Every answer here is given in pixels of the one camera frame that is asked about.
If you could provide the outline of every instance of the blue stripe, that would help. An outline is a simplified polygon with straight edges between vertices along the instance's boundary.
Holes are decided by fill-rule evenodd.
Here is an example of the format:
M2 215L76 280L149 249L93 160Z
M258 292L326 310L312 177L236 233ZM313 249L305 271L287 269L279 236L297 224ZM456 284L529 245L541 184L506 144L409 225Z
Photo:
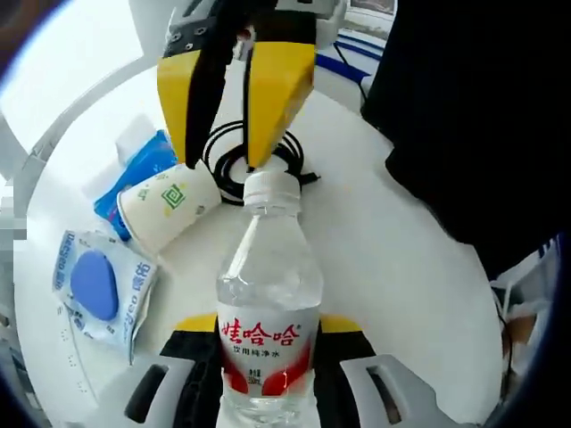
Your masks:
M323 69L329 70L343 78L347 78L352 82L360 84L360 82L366 76L370 76L363 70L357 69L350 65L347 65L344 62L338 61L333 58L329 58L328 56L318 54L316 57L315 65L321 67Z
M381 61L381 55L377 55L376 53L372 53L367 49L363 49L362 47L357 47L355 45L349 45L348 43L343 42L335 42L336 45L342 47L343 49L347 49L348 51L356 52L357 54L361 54L363 56L367 56L375 61Z
M381 52L384 51L384 48L382 46L375 45L374 43L368 42L366 40L361 40L360 38L346 36L345 34L340 34L339 38L344 38L345 40L351 40L352 42L361 43L362 45L371 47L377 51L381 51Z

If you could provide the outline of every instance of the black cloth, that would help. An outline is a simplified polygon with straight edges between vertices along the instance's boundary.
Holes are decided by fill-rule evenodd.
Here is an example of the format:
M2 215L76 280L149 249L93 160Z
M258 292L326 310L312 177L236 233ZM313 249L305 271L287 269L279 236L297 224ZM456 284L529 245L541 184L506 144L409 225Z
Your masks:
M394 144L389 172L489 277L569 220L571 49L547 3L401 0L361 110Z

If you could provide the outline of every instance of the white tissue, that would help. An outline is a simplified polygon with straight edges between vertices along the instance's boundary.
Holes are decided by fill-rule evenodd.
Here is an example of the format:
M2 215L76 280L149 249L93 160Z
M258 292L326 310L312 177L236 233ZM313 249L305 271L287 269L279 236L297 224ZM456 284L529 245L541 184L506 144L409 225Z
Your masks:
M79 256L99 250L111 262L115 273L119 309L112 321L92 316L74 298L70 275ZM133 343L145 321L151 290L157 278L157 266L123 243L100 232L66 231L54 269L53 289L68 308L72 323L85 336L105 342L133 360Z

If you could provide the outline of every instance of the blue tissue package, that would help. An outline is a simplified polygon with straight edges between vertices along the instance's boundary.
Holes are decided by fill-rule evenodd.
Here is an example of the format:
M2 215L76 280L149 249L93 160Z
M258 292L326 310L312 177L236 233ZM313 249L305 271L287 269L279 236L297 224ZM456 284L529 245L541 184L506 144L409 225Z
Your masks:
M95 201L95 213L111 223L122 241L128 241L131 235L120 217L117 195L176 164L177 156L170 145L170 140L164 131L157 131L155 136L131 158L111 190Z

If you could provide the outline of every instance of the yellow robot part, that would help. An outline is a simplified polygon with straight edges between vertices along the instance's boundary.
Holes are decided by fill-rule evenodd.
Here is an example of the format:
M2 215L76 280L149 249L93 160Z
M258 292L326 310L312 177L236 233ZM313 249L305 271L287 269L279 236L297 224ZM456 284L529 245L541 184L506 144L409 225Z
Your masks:
M315 45L258 42L248 98L248 164L263 166L313 89Z
M186 160L186 109L188 89L200 51L180 53L159 60L157 87L170 141L178 163Z

